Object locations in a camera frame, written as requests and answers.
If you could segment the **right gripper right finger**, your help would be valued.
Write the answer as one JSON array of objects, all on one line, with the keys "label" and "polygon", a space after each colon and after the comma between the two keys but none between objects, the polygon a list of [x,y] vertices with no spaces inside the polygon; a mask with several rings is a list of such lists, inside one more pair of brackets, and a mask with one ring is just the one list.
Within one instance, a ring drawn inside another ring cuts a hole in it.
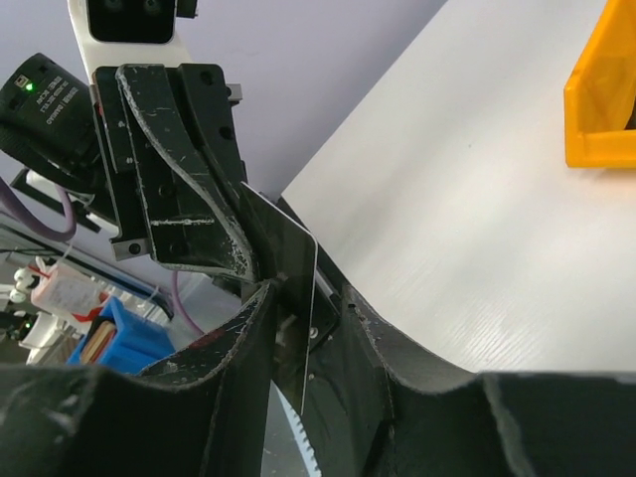
[{"label": "right gripper right finger", "polygon": [[361,423],[372,434],[366,476],[473,476],[477,473],[477,385],[388,324],[351,285],[343,289],[347,379]]}]

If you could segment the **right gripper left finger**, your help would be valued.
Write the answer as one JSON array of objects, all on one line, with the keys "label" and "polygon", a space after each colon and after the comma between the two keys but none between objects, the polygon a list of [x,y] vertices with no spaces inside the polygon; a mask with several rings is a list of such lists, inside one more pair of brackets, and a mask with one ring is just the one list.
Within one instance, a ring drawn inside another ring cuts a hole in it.
[{"label": "right gripper left finger", "polygon": [[220,328],[144,369],[163,404],[146,476],[257,476],[275,334],[276,287],[258,286]]}]

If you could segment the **black credit card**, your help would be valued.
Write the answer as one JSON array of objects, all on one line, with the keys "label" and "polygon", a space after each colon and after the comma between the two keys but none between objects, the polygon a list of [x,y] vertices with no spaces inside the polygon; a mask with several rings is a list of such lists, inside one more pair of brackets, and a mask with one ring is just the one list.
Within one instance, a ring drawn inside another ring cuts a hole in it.
[{"label": "black credit card", "polygon": [[292,408],[304,410],[315,295],[317,240],[247,183],[241,206],[261,275],[275,287],[273,378]]}]

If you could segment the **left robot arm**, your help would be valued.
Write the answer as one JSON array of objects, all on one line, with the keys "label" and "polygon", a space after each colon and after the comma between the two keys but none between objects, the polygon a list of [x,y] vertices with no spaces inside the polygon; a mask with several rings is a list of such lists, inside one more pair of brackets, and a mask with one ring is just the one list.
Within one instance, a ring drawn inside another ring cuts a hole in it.
[{"label": "left robot arm", "polygon": [[1,89],[2,150],[114,225],[117,259],[255,281],[239,88],[216,65],[101,67],[92,79],[42,54],[26,60]]}]

